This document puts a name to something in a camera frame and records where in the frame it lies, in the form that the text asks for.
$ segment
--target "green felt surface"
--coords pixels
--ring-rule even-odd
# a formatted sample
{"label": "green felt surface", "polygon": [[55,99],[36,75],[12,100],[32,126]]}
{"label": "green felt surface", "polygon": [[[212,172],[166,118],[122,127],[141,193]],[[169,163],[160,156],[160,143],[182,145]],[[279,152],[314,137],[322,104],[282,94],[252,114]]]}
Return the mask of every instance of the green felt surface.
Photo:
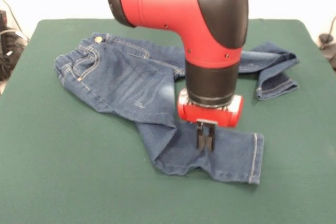
{"label": "green felt surface", "polygon": [[336,75],[301,22],[249,23],[245,50],[269,40],[301,61],[286,71],[300,88],[276,99],[258,101],[256,76],[239,77],[237,130],[265,136],[259,186],[166,176],[131,122],[68,93],[54,59],[94,31],[181,45],[115,20],[40,22],[0,97],[0,224],[336,222]]}

